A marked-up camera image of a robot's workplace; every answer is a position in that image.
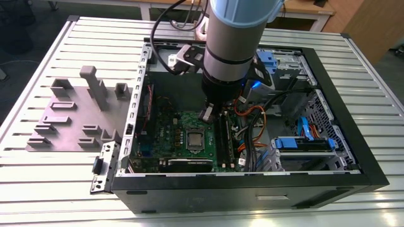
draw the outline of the metal bracket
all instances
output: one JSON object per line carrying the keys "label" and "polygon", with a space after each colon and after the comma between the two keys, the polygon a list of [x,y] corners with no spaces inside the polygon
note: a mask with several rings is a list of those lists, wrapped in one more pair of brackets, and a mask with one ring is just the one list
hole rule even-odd
{"label": "metal bracket", "polygon": [[112,194],[111,186],[116,171],[120,145],[115,141],[104,143],[100,156],[95,158],[91,194]]}

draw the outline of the metal table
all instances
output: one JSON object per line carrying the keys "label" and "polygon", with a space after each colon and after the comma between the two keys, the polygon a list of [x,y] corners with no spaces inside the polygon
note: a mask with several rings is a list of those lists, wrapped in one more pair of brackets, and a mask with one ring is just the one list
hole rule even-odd
{"label": "metal table", "polygon": [[[136,84],[143,38],[153,22],[81,17],[68,21],[0,128],[0,223],[60,226],[403,226],[404,109],[356,45],[339,34],[265,30],[263,44],[316,49],[391,185],[320,209],[133,215],[115,195],[89,195],[97,153],[27,152],[55,78],[95,65],[105,86]],[[156,37],[193,39],[163,23]]]}

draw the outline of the green circuit board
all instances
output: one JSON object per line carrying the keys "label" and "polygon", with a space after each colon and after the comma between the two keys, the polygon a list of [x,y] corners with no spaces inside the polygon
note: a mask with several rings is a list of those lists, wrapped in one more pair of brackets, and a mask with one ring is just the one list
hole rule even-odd
{"label": "green circuit board", "polygon": [[[152,148],[153,157],[203,157],[215,161],[216,144],[213,125],[203,123],[199,112],[176,112],[172,116],[161,115],[156,124],[156,139]],[[204,134],[204,149],[187,149],[187,130],[197,129]]]}
{"label": "green circuit board", "polygon": [[[155,127],[155,140],[152,144],[139,144],[137,154],[131,156],[136,172],[157,173],[159,159],[161,158],[196,158],[213,162],[212,172],[235,172],[237,168],[217,166],[215,124],[209,125],[199,120],[199,112],[163,111],[159,112]],[[203,133],[203,149],[187,147],[187,131],[196,130]]]}

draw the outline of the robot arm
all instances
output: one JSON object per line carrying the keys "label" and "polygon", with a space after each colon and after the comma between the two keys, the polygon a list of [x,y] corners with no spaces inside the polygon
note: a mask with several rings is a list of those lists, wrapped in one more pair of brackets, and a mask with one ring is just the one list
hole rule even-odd
{"label": "robot arm", "polygon": [[207,95],[204,122],[241,89],[261,34],[276,18],[284,0],[211,0],[203,84]]}
{"label": "robot arm", "polygon": [[169,68],[155,49],[153,36],[161,16],[184,1],[176,2],[156,21],[151,33],[152,50],[172,74],[184,73],[191,66],[196,71],[203,69],[201,89],[207,101],[200,120],[212,123],[223,104],[235,98],[245,80],[267,81],[268,73],[256,49],[265,25],[273,21],[285,0],[209,0],[207,46],[201,49],[185,45],[177,53],[176,65]]}

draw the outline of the floor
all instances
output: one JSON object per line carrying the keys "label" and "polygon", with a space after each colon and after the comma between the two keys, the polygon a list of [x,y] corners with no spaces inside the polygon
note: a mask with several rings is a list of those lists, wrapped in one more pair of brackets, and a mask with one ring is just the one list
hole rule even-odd
{"label": "floor", "polygon": [[[35,44],[32,51],[21,55],[9,55],[0,49],[0,68],[7,75],[9,75],[8,80],[0,82],[0,124],[7,117],[69,15],[141,19],[140,10],[137,8],[121,6],[59,3],[59,10],[53,12],[45,1],[35,0],[32,11],[36,16],[36,23],[27,27]],[[152,20],[156,20],[159,14],[160,11],[157,9],[151,10]],[[168,16],[169,18],[181,21],[184,20],[185,14],[183,11],[176,11]],[[29,62],[15,62],[1,65],[8,61],[17,60],[29,60]],[[400,101],[404,102],[404,57],[397,58],[393,55],[393,52],[388,52],[377,63],[376,70]]]}

